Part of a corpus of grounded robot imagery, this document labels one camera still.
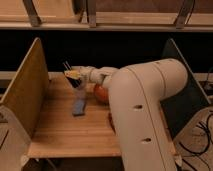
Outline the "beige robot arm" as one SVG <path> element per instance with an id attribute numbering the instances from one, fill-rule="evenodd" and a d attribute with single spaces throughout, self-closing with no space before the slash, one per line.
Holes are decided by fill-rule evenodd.
<path id="1" fill-rule="evenodd" d="M 125 171 L 177 171 L 160 102 L 186 86 L 181 62 L 168 58 L 121 69 L 68 66 L 64 74 L 76 88 L 98 83 L 108 90 Z"/>

